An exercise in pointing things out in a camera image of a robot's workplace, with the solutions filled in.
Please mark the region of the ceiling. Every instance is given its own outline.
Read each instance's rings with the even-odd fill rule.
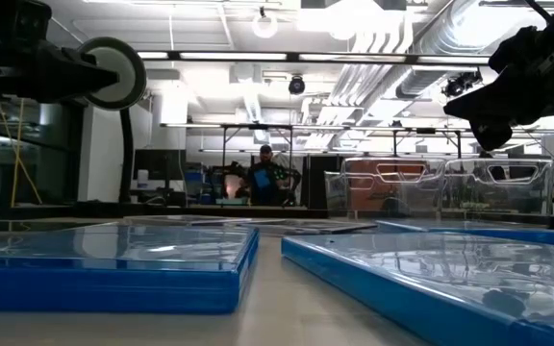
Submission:
[[[84,0],[42,1],[52,7],[54,15],[48,39],[64,46],[77,46],[90,38],[106,36],[124,40],[137,50],[347,52],[356,48],[354,37],[342,40],[335,39],[335,33],[300,30],[303,26],[301,13],[307,12],[307,10],[301,10],[300,0],[284,0],[279,3],[279,6],[266,6],[265,11],[277,18],[278,25],[276,34],[270,38],[259,37],[253,31],[253,19],[258,14],[261,3],[258,3],[258,6],[251,5],[246,8],[225,6],[221,10],[220,7],[213,5],[204,7],[186,5],[197,0],[182,1],[178,3],[181,5],[176,6],[91,3]],[[421,2],[423,1],[413,0],[409,4],[411,6],[408,6],[408,16],[412,21],[414,37],[446,5],[447,0],[428,0],[426,6],[419,6]],[[494,37],[496,40],[492,40],[486,49],[480,51],[481,54],[492,53],[503,37],[513,35],[521,26],[543,25],[543,21],[533,12],[528,9],[520,9],[520,11],[524,15],[515,20],[507,19],[510,21],[507,31]],[[339,26],[339,23],[329,24],[331,25],[328,27]],[[483,31],[485,27],[492,31],[490,25],[496,26],[490,22],[478,24],[483,25],[480,28]],[[183,83],[189,92],[188,112],[194,118],[202,119],[204,116],[215,121],[219,119],[220,114],[223,114],[224,121],[227,121],[225,120],[227,116],[232,116],[236,109],[245,108],[246,101],[245,92],[241,91],[240,85],[233,83],[231,72],[233,65],[228,62],[148,62],[146,67],[176,69],[180,72],[179,83]],[[301,111],[303,102],[308,97],[328,97],[342,78],[344,69],[347,68],[343,64],[267,62],[256,65],[261,74],[271,72],[283,73],[287,76],[292,74],[303,76],[307,89],[306,93],[300,96],[290,95],[287,80],[273,80],[268,83],[267,78],[262,78],[257,86],[257,101],[262,109],[289,111]],[[487,69],[483,72],[485,83],[494,79],[494,73],[489,71]],[[155,92],[160,92],[159,87],[155,89]],[[442,127],[448,121],[452,127],[468,127],[465,122],[449,119],[443,114],[442,102],[445,100],[436,97],[438,90],[437,85],[428,87],[407,109],[393,116],[399,118],[404,126]]]

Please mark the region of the man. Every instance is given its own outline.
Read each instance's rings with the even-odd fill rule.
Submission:
[[[286,187],[285,169],[272,161],[270,145],[260,148],[260,162],[249,168],[248,181],[251,186],[251,204],[254,206],[280,206],[280,187]]]

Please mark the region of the clear plastic bin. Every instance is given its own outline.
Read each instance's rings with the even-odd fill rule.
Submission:
[[[441,211],[551,212],[552,160],[459,159],[444,178]]]
[[[444,163],[441,159],[348,159],[339,174],[325,174],[328,209],[400,214],[437,211]]]

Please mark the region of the blue plastic case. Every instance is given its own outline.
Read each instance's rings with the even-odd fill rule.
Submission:
[[[93,226],[0,240],[0,310],[232,312],[258,232]]]
[[[554,245],[477,235],[292,236],[282,254],[444,346],[554,346]]]
[[[458,232],[554,245],[554,231],[535,225],[425,219],[378,220],[376,222],[378,231],[381,233]]]

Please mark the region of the black camera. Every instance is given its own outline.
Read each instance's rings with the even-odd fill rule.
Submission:
[[[300,95],[305,92],[305,82],[303,82],[303,77],[292,76],[288,90],[292,95]]]

